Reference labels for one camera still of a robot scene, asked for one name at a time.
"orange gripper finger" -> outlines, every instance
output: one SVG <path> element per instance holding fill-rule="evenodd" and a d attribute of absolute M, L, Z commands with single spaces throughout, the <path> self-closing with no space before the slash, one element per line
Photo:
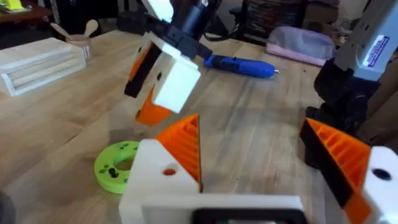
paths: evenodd
<path fill-rule="evenodd" d="M 137 122 L 148 126 L 152 126 L 163 121 L 171 113 L 170 110 L 161 106 L 156 106 L 152 103 L 152 93 L 154 88 L 155 87 L 152 87 L 144 105 L 136 115 Z"/>

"chair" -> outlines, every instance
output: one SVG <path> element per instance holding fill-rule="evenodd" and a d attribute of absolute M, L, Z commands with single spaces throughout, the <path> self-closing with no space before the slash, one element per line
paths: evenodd
<path fill-rule="evenodd" d="M 235 38 L 265 45 L 269 34 L 279 26 L 301 27 L 308 0 L 244 0 L 242 7 L 229 11 L 244 31 Z"/>

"wooden spoon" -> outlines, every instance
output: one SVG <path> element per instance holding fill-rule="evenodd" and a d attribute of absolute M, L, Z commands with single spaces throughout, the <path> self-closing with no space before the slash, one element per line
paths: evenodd
<path fill-rule="evenodd" d="M 90 35 L 98 29 L 98 22 L 94 19 L 90 20 L 86 24 L 85 36 L 90 37 Z"/>
<path fill-rule="evenodd" d="M 52 22 L 51 27 L 53 27 L 61 35 L 64 35 L 66 38 L 73 40 L 73 37 L 66 30 L 64 30 L 62 27 L 60 27 L 58 24 Z"/>

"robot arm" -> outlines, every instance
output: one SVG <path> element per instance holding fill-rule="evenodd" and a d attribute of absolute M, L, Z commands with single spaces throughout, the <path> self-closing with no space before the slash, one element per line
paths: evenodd
<path fill-rule="evenodd" d="M 315 80 L 325 103 L 307 117 L 355 135 L 366 120 L 368 99 L 379 87 L 398 46 L 398 1 L 371 1 L 349 40 L 327 61 Z"/>
<path fill-rule="evenodd" d="M 133 20 L 145 28 L 124 93 L 137 98 L 148 75 L 157 77 L 136 121 L 154 125 L 171 112 L 179 113 L 191 94 L 200 72 L 191 60 L 207 59 L 212 51 L 199 43 L 207 23 L 221 0 L 145 0 L 152 15 Z"/>

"white wooden block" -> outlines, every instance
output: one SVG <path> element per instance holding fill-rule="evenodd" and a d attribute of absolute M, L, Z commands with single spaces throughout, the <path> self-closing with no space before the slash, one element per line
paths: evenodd
<path fill-rule="evenodd" d="M 158 74 L 152 102 L 155 105 L 179 113 L 188 100 L 192 90 L 200 78 L 197 68 L 191 67 L 181 60 L 162 53 L 151 72 Z"/>
<path fill-rule="evenodd" d="M 81 48 L 55 38 L 0 51 L 0 91 L 11 96 L 86 67 Z"/>
<path fill-rule="evenodd" d="M 174 169 L 176 173 L 164 175 L 164 170 L 168 168 Z M 122 223 L 143 224 L 141 205 L 149 196 L 193 195 L 199 194 L 199 191 L 196 180 L 158 140 L 142 140 L 119 204 Z"/>

